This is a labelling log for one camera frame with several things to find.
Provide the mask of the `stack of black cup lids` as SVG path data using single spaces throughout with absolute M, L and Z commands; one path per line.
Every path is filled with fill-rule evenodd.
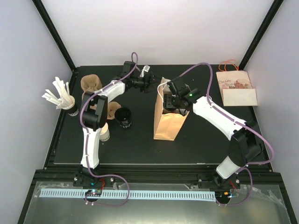
M 123 130 L 128 130 L 132 124 L 132 113 L 126 107 L 121 107 L 116 110 L 115 119 Z

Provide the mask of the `brown paper takeout bag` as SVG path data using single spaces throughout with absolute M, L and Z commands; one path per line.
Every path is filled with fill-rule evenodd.
M 171 93 L 167 86 L 168 81 L 170 80 L 163 77 L 157 87 L 153 137 L 155 140 L 175 140 L 189 115 L 189 112 L 183 109 L 175 109 L 172 112 L 164 109 L 166 100 L 164 100 L 163 97 Z

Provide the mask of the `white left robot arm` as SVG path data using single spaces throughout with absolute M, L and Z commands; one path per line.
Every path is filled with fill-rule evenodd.
M 130 88 L 139 88 L 145 91 L 154 78 L 150 66 L 137 69 L 137 63 L 126 61 L 122 71 L 109 84 L 95 92 L 87 91 L 84 94 L 79 121 L 84 134 L 84 149 L 81 165 L 84 168 L 96 168 L 99 165 L 100 133 L 107 122 L 108 104 Z

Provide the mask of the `brown pulp cup carrier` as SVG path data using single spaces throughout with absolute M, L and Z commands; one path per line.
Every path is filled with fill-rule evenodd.
M 97 105 L 91 105 L 89 106 L 89 108 L 91 109 L 91 111 L 93 113 L 96 112 L 96 108 L 97 108 Z M 110 103 L 108 103 L 108 106 L 107 106 L 107 119 L 106 120 L 113 120 L 115 119 L 115 112 L 121 108 L 121 105 L 115 101 L 112 101 Z

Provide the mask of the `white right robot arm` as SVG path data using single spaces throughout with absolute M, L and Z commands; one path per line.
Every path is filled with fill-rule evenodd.
M 166 85 L 170 90 L 164 97 L 166 109 L 193 111 L 219 129 L 229 140 L 228 156 L 218 165 L 216 174 L 212 177 L 214 186 L 225 187 L 232 174 L 264 150 L 263 141 L 257 136 L 257 123 L 232 116 L 204 96 L 199 89 L 190 90 L 180 77 L 166 82 Z

